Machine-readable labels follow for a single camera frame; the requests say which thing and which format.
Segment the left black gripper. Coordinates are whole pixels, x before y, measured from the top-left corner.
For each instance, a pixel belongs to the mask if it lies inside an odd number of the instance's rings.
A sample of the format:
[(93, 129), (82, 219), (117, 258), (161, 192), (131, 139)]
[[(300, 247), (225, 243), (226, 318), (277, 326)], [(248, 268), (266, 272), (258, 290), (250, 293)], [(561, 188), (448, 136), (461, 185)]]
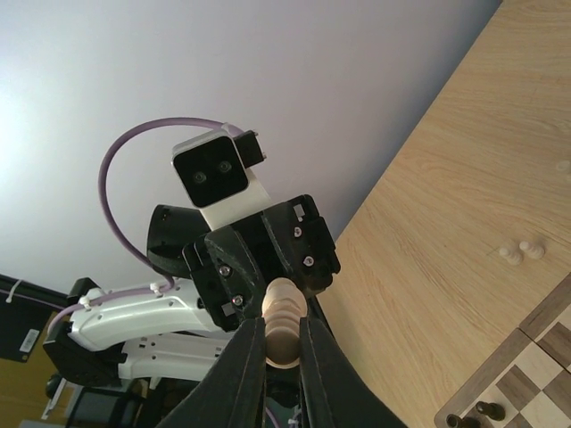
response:
[(310, 300), (341, 270), (327, 223), (308, 194), (206, 233), (186, 244), (182, 257), (204, 308), (224, 332), (261, 315), (273, 280), (293, 281)]

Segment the light wooden chess piece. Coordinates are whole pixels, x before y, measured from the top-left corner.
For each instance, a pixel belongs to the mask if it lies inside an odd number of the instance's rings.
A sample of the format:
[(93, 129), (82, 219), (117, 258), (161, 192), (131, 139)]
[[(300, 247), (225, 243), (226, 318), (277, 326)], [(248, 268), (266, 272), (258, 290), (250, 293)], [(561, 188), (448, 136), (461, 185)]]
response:
[(265, 322), (266, 361), (278, 369), (300, 362), (300, 322), (308, 315), (307, 301), (295, 283), (279, 277), (267, 288), (261, 304)]

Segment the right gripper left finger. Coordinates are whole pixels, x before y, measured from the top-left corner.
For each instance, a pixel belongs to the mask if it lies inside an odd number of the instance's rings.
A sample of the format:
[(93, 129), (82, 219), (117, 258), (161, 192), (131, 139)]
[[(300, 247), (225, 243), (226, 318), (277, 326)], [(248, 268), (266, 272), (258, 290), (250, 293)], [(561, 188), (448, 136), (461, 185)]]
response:
[(262, 427), (265, 398), (265, 322), (258, 317), (240, 325), (207, 375), (159, 426)]

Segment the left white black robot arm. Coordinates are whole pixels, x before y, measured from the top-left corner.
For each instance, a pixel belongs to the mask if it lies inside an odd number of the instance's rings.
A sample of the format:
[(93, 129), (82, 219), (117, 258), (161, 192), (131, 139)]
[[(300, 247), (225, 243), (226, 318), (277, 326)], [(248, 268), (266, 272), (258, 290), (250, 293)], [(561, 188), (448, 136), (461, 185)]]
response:
[(219, 231), (198, 210), (160, 205), (147, 256), (167, 284), (105, 291), (79, 279), (69, 313), (53, 320), (43, 347), (69, 382), (97, 387), (137, 378), (204, 378), (242, 322), (260, 317), (267, 290), (291, 281), (295, 299), (316, 297), (340, 271), (335, 243), (309, 195), (260, 210)]

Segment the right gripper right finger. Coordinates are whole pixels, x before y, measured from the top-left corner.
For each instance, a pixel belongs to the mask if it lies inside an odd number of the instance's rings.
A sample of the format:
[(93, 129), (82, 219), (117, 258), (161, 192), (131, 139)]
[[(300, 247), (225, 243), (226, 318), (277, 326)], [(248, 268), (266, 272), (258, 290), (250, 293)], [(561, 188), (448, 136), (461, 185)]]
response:
[(302, 425), (382, 428), (405, 423), (360, 378), (327, 327), (318, 319), (300, 322)]

